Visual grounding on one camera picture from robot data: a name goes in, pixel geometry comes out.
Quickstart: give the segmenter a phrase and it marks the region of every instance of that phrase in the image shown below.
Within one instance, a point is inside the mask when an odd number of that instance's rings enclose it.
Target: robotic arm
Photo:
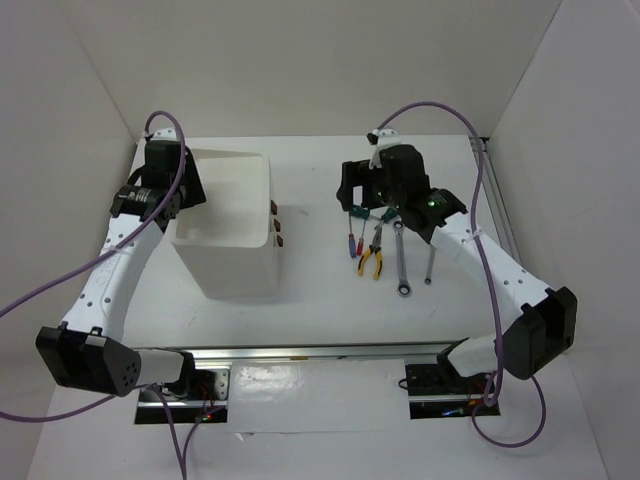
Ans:
[[[144,166],[120,188],[101,254],[116,248],[162,202],[180,160],[173,135],[156,132],[145,146]],[[133,350],[122,343],[124,322],[133,292],[169,221],[181,209],[206,201],[193,156],[165,209],[129,244],[121,246],[89,276],[75,304],[57,328],[42,327],[36,339],[58,385],[126,396],[138,385],[164,383],[172,392],[189,389],[195,363],[187,352],[166,349]]]
[[[342,209],[353,206],[353,188],[362,187],[362,207],[391,207],[405,226],[442,250],[478,285],[487,288],[475,242],[482,237],[495,283],[504,329],[505,368],[525,380],[573,344],[577,299],[566,287],[554,291],[513,260],[482,229],[473,232],[464,204],[451,192],[432,188],[422,155],[402,145],[395,131],[368,136],[371,160],[342,164],[337,192]],[[465,339],[438,356],[449,375],[469,377],[495,370],[494,335]]]

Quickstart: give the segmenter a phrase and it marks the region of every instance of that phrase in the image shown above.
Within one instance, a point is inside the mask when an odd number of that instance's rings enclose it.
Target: combination wrench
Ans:
[[[396,234],[396,259],[398,261],[398,295],[404,298],[411,295],[411,286],[407,280],[407,265],[404,261],[403,230],[404,223],[399,220],[393,222],[393,231]]]

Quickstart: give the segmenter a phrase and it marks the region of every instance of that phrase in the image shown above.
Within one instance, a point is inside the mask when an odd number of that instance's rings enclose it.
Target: white box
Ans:
[[[192,153],[207,201],[170,222],[166,233],[176,252],[208,298],[274,292],[280,248],[269,159],[241,151]]]

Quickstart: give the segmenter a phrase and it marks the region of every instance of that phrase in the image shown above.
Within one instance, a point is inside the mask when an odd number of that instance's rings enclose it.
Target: white wall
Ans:
[[[640,443],[639,7],[564,0],[490,142],[525,265],[578,296],[569,358],[612,479]]]
[[[59,0],[138,135],[360,134],[440,100],[489,134],[560,0]],[[404,133],[464,133],[441,112]]]
[[[5,2],[0,15],[0,305],[89,260],[133,141],[59,6]],[[53,381],[35,349],[80,281],[0,320],[0,409],[47,411]],[[25,478],[41,427],[0,420],[3,479]]]

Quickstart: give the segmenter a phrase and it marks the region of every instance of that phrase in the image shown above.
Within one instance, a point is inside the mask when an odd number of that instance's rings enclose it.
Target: yellow-handled pliers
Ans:
[[[380,278],[380,272],[382,272],[382,247],[380,247],[382,243],[382,225],[376,225],[375,230],[376,233],[373,236],[371,245],[369,245],[367,251],[360,257],[360,262],[358,262],[358,275],[362,276],[364,274],[364,264],[367,263],[367,259],[371,255],[375,255],[376,271],[373,273],[373,279],[377,280]]]

